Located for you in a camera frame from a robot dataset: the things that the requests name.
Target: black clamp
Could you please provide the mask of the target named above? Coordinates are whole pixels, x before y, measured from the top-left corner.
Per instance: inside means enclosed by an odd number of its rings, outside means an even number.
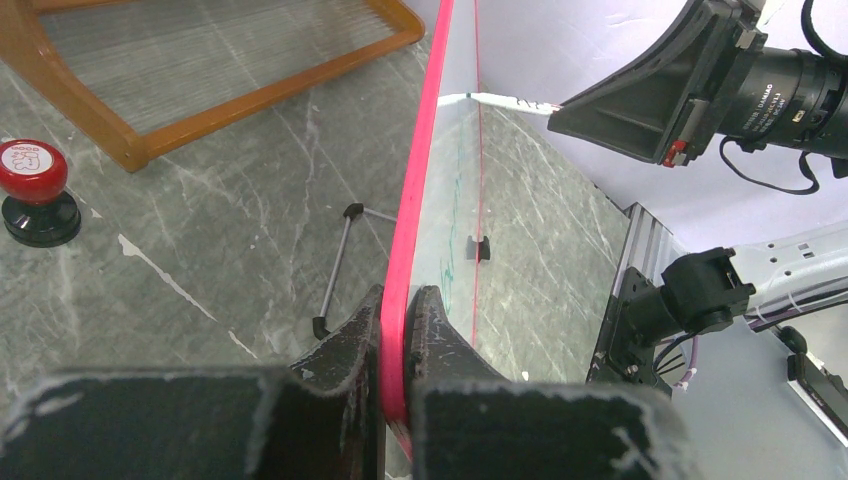
[[[491,260],[492,247],[489,245],[489,237],[483,236],[483,241],[475,242],[471,235],[468,236],[468,242],[465,248],[465,257],[468,260]]]

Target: red emergency stop button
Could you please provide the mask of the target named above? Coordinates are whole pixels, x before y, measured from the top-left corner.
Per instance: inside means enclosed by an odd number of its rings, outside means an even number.
[[[76,201],[64,191],[68,164],[54,148],[37,140],[0,144],[0,188],[6,230],[31,247],[55,247],[69,242],[81,225]]]
[[[65,189],[68,164],[58,150],[36,140],[0,145],[0,188],[31,205],[49,203]]]

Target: gray marble surface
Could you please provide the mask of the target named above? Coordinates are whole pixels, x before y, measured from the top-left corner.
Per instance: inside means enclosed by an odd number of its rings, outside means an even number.
[[[62,366],[287,363],[311,347],[341,212],[397,211],[427,54],[391,54],[133,175],[0,65],[0,137],[63,151],[83,214],[59,248],[0,235],[0,410]],[[353,226],[330,328],[383,282],[393,230]]]
[[[477,345],[516,381],[584,382],[628,220],[520,114],[483,107]]]

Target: pink panel edge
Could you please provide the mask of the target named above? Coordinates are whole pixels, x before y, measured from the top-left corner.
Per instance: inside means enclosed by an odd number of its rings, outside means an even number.
[[[424,76],[421,106],[412,136],[380,310],[380,400],[386,421],[398,434],[407,455],[411,454],[411,451],[407,435],[409,418],[403,374],[406,308],[453,4],[454,0],[442,0],[433,31],[433,44]]]
[[[483,77],[480,74],[480,7],[478,0],[474,0],[474,55],[477,57],[477,91],[483,91]],[[480,193],[477,201],[477,241],[483,239],[483,106],[477,104],[477,122],[480,128]],[[471,346],[477,346],[477,289],[480,286],[480,250],[474,257],[476,268],[474,269],[474,304],[471,314]]]

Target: wooden chair frame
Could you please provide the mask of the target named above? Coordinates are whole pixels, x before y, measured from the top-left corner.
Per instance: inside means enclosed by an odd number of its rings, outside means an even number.
[[[134,0],[0,0],[0,59],[129,172],[285,98],[346,73],[424,36],[400,0],[363,0],[396,31],[329,62],[141,135],[98,99],[56,52],[38,15]]]

